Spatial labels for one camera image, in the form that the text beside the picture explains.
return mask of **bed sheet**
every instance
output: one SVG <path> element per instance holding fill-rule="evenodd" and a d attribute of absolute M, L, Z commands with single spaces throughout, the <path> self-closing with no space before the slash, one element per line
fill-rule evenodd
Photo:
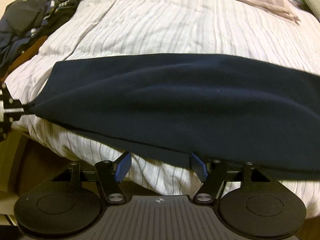
<path fill-rule="evenodd" d="M 311 14 L 294 10 L 298 23 L 234 0 L 84 0 L 6 83 L 14 98 L 27 103 L 39 94 L 57 61 L 148 53 L 222 53 L 320 75 L 320 24 Z M 13 127 L 71 160 L 93 165 L 121 154 L 34 115 L 22 116 Z M 190 170 L 137 155 L 126 179 L 164 195 L 193 196 L 201 186 Z M 319 181 L 282 183 L 303 200 L 307 217 L 320 215 Z M 225 192 L 238 186 L 229 183 Z"/>

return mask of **dark jacket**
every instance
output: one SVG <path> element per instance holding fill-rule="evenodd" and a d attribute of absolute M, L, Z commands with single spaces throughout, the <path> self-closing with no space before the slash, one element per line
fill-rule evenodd
<path fill-rule="evenodd" d="M 0 77 L 23 51 L 75 14 L 81 0 L 16 0 L 0 20 Z"/>

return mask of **navy blue cloth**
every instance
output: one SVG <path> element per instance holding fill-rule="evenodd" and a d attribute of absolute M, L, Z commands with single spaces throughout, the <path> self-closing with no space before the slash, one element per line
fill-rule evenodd
<path fill-rule="evenodd" d="M 320 77 L 302 71 L 229 55 L 151 54 L 57 62 L 27 113 L 180 167 L 196 152 L 314 179 L 319 99 Z"/>

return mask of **circular black pad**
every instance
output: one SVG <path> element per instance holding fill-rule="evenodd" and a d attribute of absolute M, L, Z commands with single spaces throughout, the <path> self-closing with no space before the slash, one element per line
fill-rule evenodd
<path fill-rule="evenodd" d="M 306 211 L 295 195 L 238 188 L 221 198 L 219 215 L 244 236 L 278 238 L 294 234 L 302 226 Z"/>
<path fill-rule="evenodd" d="M 281 200 L 268 195 L 253 196 L 247 200 L 247 209 L 262 217 L 272 217 L 279 214 L 284 206 Z"/>
<path fill-rule="evenodd" d="M 38 201 L 38 208 L 47 214 L 61 214 L 70 210 L 75 202 L 73 198 L 64 194 L 51 194 Z"/>
<path fill-rule="evenodd" d="M 90 190 L 27 193 L 15 204 L 21 230 L 41 238 L 74 235 L 90 226 L 101 212 L 100 198 Z"/>

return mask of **silver bolt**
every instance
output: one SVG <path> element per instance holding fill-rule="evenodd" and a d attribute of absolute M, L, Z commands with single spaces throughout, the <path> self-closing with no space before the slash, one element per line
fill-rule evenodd
<path fill-rule="evenodd" d="M 212 197 L 206 193 L 198 194 L 196 198 L 199 201 L 209 201 L 210 199 L 212 199 Z"/>
<path fill-rule="evenodd" d="M 108 196 L 108 199 L 113 202 L 118 202 L 124 199 L 124 195 L 119 193 L 113 193 Z"/>

